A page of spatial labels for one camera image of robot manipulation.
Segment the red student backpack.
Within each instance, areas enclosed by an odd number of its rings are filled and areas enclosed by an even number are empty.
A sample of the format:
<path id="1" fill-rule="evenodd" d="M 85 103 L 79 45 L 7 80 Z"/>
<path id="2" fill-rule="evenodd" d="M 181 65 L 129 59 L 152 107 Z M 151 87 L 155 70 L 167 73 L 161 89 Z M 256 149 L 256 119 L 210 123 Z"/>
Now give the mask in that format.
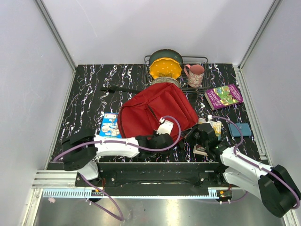
<path id="1" fill-rule="evenodd" d="M 139 91 L 120 87 L 104 87 L 101 91 L 135 93 L 118 113 L 118 128 L 123 138 L 153 134 L 164 116 L 174 117 L 181 131 L 192 128 L 198 116 L 186 95 L 170 82 L 156 83 Z"/>

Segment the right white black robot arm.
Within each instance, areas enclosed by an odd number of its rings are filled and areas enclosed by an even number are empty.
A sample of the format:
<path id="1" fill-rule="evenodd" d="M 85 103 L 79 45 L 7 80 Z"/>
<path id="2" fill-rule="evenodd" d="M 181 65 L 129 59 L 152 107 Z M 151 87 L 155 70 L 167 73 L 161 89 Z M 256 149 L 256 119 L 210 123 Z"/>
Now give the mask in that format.
<path id="1" fill-rule="evenodd" d="M 219 167 L 209 178 L 218 186 L 242 188 L 260 199 L 265 208 L 281 218 L 301 205 L 301 193 L 285 167 L 275 167 L 241 154 L 227 142 L 218 139 L 209 123 L 198 124 L 183 133 L 190 145 L 203 147 L 209 159 Z"/>

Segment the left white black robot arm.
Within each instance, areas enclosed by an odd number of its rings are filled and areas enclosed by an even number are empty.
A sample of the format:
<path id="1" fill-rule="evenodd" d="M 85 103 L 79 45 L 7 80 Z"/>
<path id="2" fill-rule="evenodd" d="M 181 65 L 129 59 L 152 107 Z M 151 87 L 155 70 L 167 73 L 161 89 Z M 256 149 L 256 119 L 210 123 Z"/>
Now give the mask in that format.
<path id="1" fill-rule="evenodd" d="M 92 133 L 73 135 L 62 142 L 62 153 L 54 161 L 62 159 L 65 171 L 77 171 L 91 186 L 100 184 L 102 178 L 94 158 L 103 156 L 142 157 L 152 152 L 162 152 L 174 146 L 172 137 L 165 134 L 108 138 Z"/>

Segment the yellow paperback book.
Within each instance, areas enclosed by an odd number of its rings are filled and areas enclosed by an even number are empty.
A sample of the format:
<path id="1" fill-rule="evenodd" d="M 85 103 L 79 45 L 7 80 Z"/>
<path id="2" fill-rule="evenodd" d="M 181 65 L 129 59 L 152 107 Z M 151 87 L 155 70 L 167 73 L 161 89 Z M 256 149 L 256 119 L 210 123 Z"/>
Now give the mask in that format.
<path id="1" fill-rule="evenodd" d="M 199 118 L 198 119 L 198 124 L 202 124 L 202 123 L 208 123 L 204 118 Z M 215 134 L 218 137 L 218 144 L 221 140 L 221 129 L 222 129 L 222 124 L 220 122 L 214 122 L 211 121 L 210 125 L 214 128 L 215 130 Z M 203 156 L 208 156 L 209 153 L 205 153 L 203 151 L 200 151 L 200 148 L 196 148 L 196 145 L 193 147 L 193 153 L 194 154 L 198 154 L 198 155 L 203 155 Z"/>

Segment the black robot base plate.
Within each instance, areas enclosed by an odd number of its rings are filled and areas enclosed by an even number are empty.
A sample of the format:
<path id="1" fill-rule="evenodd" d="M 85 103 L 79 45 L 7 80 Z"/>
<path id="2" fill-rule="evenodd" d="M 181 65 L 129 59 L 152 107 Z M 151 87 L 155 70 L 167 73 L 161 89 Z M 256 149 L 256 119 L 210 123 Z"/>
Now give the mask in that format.
<path id="1" fill-rule="evenodd" d="M 184 184 L 229 187 L 222 178 L 225 169 L 217 162 L 101 162 L 95 186 Z"/>

